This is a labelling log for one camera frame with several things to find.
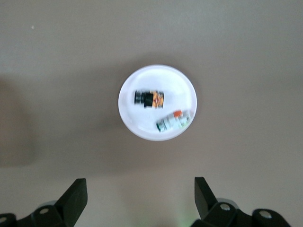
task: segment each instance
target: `gray surface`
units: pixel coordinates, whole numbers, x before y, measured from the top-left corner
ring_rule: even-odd
[[[0,213],[86,177],[80,226],[187,227],[194,177],[249,214],[302,226],[303,2],[0,1]],[[185,73],[196,118],[150,142],[119,117],[125,79]]]

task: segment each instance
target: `screw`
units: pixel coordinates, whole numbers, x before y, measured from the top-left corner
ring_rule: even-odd
[[[46,214],[48,212],[48,208],[44,208],[42,210],[40,210],[40,214]]]
[[[269,212],[267,212],[266,210],[261,210],[261,211],[259,212],[259,214],[260,214],[262,217],[267,218],[267,219],[271,219],[271,218],[272,218],[272,217],[271,217],[271,214],[270,214]]]
[[[7,220],[7,217],[1,217],[1,218],[0,218],[0,223],[5,222],[6,220]]]
[[[226,210],[226,211],[231,210],[231,208],[230,208],[227,204],[225,204],[225,203],[222,203],[222,204],[220,205],[220,207],[221,207],[222,210]]]

